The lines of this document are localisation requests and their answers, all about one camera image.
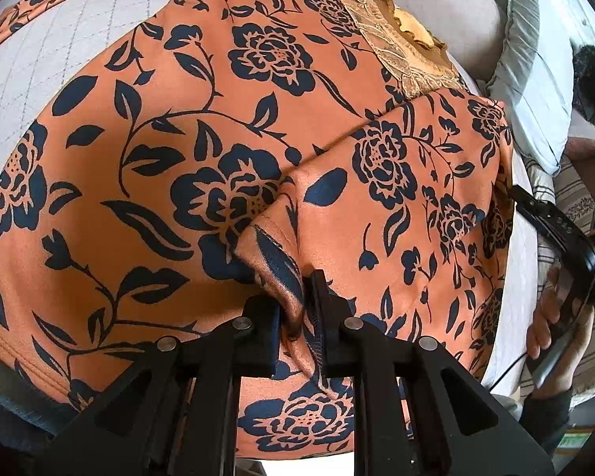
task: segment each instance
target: shirt sleeve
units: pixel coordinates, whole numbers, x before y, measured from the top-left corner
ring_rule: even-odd
[[[571,390],[549,399],[525,399],[521,426],[553,456],[568,427],[568,411],[571,405]]]

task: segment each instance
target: striped fabric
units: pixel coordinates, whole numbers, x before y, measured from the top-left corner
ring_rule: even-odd
[[[553,189],[555,194],[551,194],[550,185],[546,178],[551,179],[542,172],[534,161],[526,163],[527,173],[534,187],[534,195],[538,196],[540,192],[548,195],[544,198],[557,202],[557,206],[566,213],[573,222],[586,234],[591,227],[593,211],[595,210],[595,201],[590,192],[582,182],[578,172],[573,168],[570,160],[563,156],[560,161],[560,173],[553,180]],[[546,278],[546,271],[551,267],[555,255],[551,249],[538,244],[538,291],[541,291],[540,281]],[[526,397],[533,390],[533,383],[530,374],[525,369],[520,382],[521,397]],[[591,343],[580,362],[573,378],[573,399],[572,406],[576,406],[591,397],[595,397],[595,324]]]
[[[553,178],[545,172],[542,167],[533,159],[525,158],[525,168],[531,182],[531,188],[534,197],[538,200],[546,200],[555,203],[555,190],[553,188]],[[555,262],[555,252],[549,246],[549,243],[542,237],[537,236],[537,298],[547,283],[546,275]]]

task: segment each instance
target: person's finger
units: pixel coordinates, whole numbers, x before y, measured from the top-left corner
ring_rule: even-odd
[[[560,278],[560,267],[554,265],[551,269],[547,272],[546,278],[551,281],[553,285],[558,283],[558,279]]]
[[[534,311],[533,329],[538,345],[543,349],[548,349],[551,346],[551,331],[549,330],[549,323],[540,312],[539,308]]]
[[[573,338],[573,346],[578,350],[580,359],[584,356],[593,332],[595,309],[592,305],[584,305],[578,316],[578,329]]]
[[[537,342],[533,326],[527,328],[527,353],[534,360],[540,356],[540,345]]]
[[[547,289],[542,292],[540,297],[540,312],[544,318],[551,324],[556,324],[560,319],[560,301],[553,289]]]

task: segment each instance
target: white bed sheet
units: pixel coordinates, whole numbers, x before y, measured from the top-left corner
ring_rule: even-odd
[[[0,12],[17,1],[1,0]],[[0,171],[27,126],[64,83],[168,1],[67,0],[35,18],[0,45]],[[477,90],[468,75],[466,79],[470,90]],[[518,154],[514,154],[513,173],[514,183],[530,191]],[[499,328],[483,379],[487,386],[524,351],[525,334],[536,300],[535,247],[535,230],[516,215]],[[518,364],[494,393],[512,394],[521,368],[522,364]]]

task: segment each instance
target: human hand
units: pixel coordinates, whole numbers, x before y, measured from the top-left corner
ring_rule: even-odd
[[[533,314],[533,323],[527,329],[527,353],[533,359],[537,359],[540,356],[541,349],[548,349],[551,346],[549,324],[556,324],[560,319],[562,302],[558,299],[555,292],[555,285],[560,277],[560,270],[558,268],[552,268],[547,277],[554,286],[542,292],[540,302],[538,302]],[[576,315],[579,311],[579,316],[576,321],[575,336],[560,357],[553,371],[544,380],[544,384],[531,393],[531,396],[535,399],[547,399],[571,388],[573,373],[578,368],[579,362],[591,341],[591,332],[593,331],[593,320],[595,317],[595,311],[592,305],[587,304],[581,310],[579,309],[580,307],[581,302],[576,299],[573,302],[573,312]]]

